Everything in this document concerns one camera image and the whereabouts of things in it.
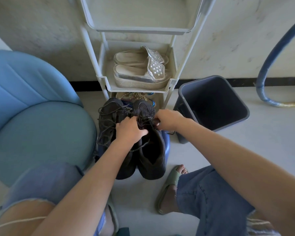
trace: toe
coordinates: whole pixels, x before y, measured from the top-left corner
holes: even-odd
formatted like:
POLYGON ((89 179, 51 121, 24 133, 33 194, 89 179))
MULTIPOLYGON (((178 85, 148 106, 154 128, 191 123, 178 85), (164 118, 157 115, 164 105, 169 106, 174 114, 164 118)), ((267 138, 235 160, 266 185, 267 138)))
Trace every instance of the toe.
POLYGON ((182 171, 185 169, 185 166, 184 165, 179 165, 176 169, 177 172, 181 173, 182 174, 182 171))

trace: floor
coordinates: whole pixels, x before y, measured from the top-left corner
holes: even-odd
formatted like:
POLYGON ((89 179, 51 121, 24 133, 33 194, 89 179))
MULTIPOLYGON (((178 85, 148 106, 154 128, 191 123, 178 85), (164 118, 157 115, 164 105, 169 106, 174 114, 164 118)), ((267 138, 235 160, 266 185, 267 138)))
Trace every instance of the floor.
MULTIPOLYGON (((259 153, 295 175, 295 108, 274 108, 261 102, 253 87, 235 88, 250 110, 248 120, 219 131, 219 134, 259 153)), ((267 87, 269 97, 278 101, 295 101, 295 87, 267 87)), ((79 92, 85 109, 97 124, 97 109, 105 102, 102 92, 79 92)), ((178 91, 173 93, 168 108, 173 108, 178 91)), ((148 181, 138 170, 122 181, 115 181, 112 196, 119 224, 129 227, 131 235, 195 235, 199 220, 193 216, 171 213, 158 215, 154 200, 169 171, 185 164, 189 171, 208 166, 208 161, 190 144, 180 144, 171 136, 167 171, 163 178, 148 181)), ((0 183, 0 202, 7 189, 0 183)))

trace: person's left hand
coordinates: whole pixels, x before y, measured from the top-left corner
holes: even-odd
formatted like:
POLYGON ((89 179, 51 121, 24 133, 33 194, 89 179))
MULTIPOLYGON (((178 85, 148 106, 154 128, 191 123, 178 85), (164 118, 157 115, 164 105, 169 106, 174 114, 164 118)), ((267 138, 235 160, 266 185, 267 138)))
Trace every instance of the person's left hand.
POLYGON ((138 142, 143 136, 148 134, 148 130, 140 130, 137 124, 137 117, 126 117, 121 123, 116 124, 116 140, 124 141, 131 146, 138 142))

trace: chair seat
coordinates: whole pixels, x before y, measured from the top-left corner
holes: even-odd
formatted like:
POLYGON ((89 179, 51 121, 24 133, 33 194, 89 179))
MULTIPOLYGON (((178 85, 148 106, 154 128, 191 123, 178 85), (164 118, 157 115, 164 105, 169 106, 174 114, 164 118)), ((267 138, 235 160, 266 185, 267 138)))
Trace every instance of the chair seat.
POLYGON ((84 169, 95 142, 95 123, 79 105, 54 101, 34 105, 0 130, 0 180, 11 186, 27 169, 51 161, 84 169))

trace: blue upholstered backrest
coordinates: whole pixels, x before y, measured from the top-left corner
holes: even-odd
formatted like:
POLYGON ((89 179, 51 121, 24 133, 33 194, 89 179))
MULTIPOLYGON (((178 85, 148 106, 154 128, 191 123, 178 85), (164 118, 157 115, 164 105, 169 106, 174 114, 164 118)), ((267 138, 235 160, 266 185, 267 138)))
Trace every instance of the blue upholstered backrest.
POLYGON ((17 51, 0 51, 0 129, 24 109, 47 101, 82 106, 67 79, 45 61, 17 51))

